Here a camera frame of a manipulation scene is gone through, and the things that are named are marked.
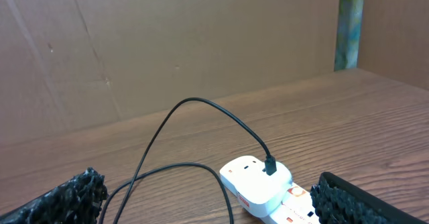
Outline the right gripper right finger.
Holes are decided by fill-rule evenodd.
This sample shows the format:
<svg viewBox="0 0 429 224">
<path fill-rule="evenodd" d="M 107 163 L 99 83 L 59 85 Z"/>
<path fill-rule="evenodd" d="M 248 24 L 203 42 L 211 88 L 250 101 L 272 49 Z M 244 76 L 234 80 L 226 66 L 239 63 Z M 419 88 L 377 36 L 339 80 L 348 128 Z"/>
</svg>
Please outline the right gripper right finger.
<svg viewBox="0 0 429 224">
<path fill-rule="evenodd" d="M 425 224 L 331 172 L 320 175 L 310 196 L 322 224 Z"/>
</svg>

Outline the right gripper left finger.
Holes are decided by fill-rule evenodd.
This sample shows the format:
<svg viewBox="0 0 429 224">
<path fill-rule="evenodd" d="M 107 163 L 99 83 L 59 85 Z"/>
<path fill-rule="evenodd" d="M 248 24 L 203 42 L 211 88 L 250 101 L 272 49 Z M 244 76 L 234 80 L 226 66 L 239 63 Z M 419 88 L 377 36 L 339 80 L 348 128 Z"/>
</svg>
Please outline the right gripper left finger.
<svg viewBox="0 0 429 224">
<path fill-rule="evenodd" d="M 1 216 L 1 224 L 96 224 L 108 197 L 105 177 L 89 167 L 65 183 Z"/>
</svg>

